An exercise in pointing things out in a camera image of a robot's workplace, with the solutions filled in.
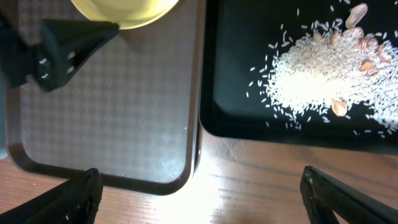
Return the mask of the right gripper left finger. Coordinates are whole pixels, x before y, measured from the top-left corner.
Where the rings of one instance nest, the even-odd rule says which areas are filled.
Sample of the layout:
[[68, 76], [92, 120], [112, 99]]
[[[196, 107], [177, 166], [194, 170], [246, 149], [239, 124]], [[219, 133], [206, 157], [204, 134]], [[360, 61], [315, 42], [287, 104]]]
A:
[[1, 214], [1, 223], [93, 224], [103, 193], [98, 169], [91, 168]]

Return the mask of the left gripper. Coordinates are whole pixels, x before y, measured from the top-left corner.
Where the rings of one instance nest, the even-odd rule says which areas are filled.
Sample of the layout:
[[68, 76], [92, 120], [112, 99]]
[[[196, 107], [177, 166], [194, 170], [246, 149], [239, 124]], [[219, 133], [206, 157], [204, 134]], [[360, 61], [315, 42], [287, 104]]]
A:
[[53, 91], [65, 86], [118, 32], [112, 22], [44, 19], [34, 50], [10, 23], [1, 21], [1, 74], [11, 88], [34, 75], [42, 90]]

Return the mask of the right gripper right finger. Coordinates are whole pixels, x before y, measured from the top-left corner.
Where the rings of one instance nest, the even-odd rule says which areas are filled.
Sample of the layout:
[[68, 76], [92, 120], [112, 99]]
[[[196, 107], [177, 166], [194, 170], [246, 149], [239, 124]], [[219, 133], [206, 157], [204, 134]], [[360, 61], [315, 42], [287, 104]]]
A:
[[348, 223], [397, 224], [397, 210], [350, 187], [338, 179], [306, 166], [300, 181], [303, 204], [311, 224]]

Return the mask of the yellow plate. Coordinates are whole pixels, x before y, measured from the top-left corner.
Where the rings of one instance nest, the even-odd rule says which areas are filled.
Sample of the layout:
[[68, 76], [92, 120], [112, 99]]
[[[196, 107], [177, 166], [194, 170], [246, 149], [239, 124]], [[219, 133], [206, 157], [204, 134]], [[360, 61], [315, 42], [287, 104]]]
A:
[[146, 26], [166, 15], [178, 0], [72, 0], [91, 21], [117, 23], [121, 30]]

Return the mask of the rice food waste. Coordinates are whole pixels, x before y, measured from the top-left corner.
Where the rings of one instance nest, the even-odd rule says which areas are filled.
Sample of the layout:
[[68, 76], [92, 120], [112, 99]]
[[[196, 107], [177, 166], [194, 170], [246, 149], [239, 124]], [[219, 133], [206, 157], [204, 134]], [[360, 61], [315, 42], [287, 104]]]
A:
[[329, 123], [333, 116], [351, 119], [356, 105], [368, 107], [364, 119], [382, 126], [379, 134], [397, 132], [397, 41], [387, 32], [367, 32], [365, 20], [379, 22], [379, 2], [345, 1], [349, 14], [304, 25], [305, 35], [287, 34], [269, 46], [258, 87], [275, 118], [287, 117], [300, 129], [301, 117]]

